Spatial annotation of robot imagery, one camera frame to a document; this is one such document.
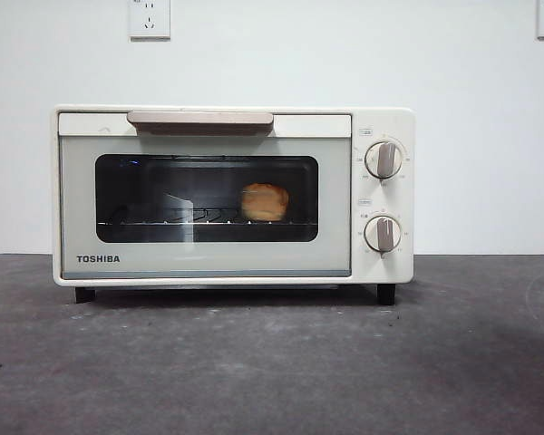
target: oven foot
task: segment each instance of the oven foot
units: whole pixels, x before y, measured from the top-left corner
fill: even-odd
[[[379,305],[395,305],[395,284],[377,284]]]
[[[87,287],[75,287],[74,299],[77,304],[84,304],[85,302],[94,301],[95,291],[94,288]]]

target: oven rack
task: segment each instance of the oven rack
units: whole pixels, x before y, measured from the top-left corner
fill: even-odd
[[[188,225],[225,225],[225,226],[310,226],[316,225],[312,222],[293,222],[292,220],[281,221],[261,221],[261,220],[249,220],[241,216],[239,209],[237,208],[194,208],[193,210],[188,208],[164,208],[162,214],[167,213],[174,216],[170,219],[163,220],[139,220],[135,222],[121,221],[121,222],[97,222],[97,225],[101,226],[188,226]],[[193,219],[190,219],[189,214],[192,213]]]

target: timer dial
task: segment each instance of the timer dial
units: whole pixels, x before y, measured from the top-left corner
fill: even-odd
[[[389,179],[401,168],[401,152],[390,140],[375,143],[364,155],[364,165],[373,177]]]
[[[374,217],[364,228],[364,240],[377,252],[391,252],[401,241],[401,228],[390,217]]]

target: glass window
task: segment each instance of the glass window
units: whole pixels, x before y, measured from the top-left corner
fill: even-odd
[[[306,242],[318,233],[309,156],[105,154],[97,236],[125,242]]]

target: white toaster oven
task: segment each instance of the white toaster oven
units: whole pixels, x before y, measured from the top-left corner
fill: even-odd
[[[59,106],[53,277],[99,286],[413,276],[406,109]]]

